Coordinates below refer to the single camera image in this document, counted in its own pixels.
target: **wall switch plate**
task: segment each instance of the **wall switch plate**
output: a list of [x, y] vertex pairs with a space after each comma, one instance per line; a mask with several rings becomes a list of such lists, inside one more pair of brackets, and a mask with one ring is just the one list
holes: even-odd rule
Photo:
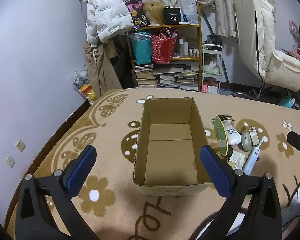
[[9, 157], [6, 159], [6, 163], [7, 163], [10, 167], [13, 167], [13, 165], [16, 163], [16, 161], [15, 161], [11, 156], [9, 156]]
[[20, 152], [23, 152], [23, 150], [25, 149], [26, 145], [23, 143], [23, 141], [19, 140], [16, 144], [17, 149]]

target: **patterned blanket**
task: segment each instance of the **patterned blanket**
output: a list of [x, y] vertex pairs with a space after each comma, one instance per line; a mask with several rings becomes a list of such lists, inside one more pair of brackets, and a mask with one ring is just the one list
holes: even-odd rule
[[[100, 239], [196, 239], [225, 201], [213, 184], [198, 195], [157, 197], [142, 195], [132, 183], [145, 99], [179, 97], [194, 98], [214, 149], [218, 146], [211, 120], [217, 114], [231, 114], [238, 131], [255, 126], [259, 138], [266, 136], [267, 141], [261, 146], [260, 160], [251, 175], [272, 174], [282, 208], [300, 201], [300, 152], [286, 140], [290, 130], [300, 134], [300, 111], [175, 89], [133, 88], [107, 93], [63, 136], [35, 176], [50, 176], [54, 170], [64, 169], [86, 145], [93, 145], [98, 153], [97, 162], [72, 202]], [[234, 149], [243, 152], [240, 147]], [[67, 233], [51, 197], [47, 201], [60, 230]]]

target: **teal bag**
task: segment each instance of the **teal bag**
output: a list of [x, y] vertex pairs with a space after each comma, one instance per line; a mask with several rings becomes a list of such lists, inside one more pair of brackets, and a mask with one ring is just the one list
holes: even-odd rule
[[129, 38], [137, 65], [149, 64], [152, 61], [151, 35], [146, 32], [138, 32], [130, 34]]

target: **black box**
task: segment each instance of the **black box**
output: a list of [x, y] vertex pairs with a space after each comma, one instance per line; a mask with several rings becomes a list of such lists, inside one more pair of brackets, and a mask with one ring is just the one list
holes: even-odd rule
[[181, 21], [180, 8], [165, 8], [163, 15], [166, 25], [179, 24]]

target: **open cardboard box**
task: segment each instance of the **open cardboard box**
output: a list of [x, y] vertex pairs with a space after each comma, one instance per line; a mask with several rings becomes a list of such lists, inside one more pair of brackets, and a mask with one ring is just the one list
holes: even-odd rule
[[211, 180], [200, 162], [208, 144], [193, 98], [153, 98], [144, 104], [133, 183], [144, 195], [192, 195]]

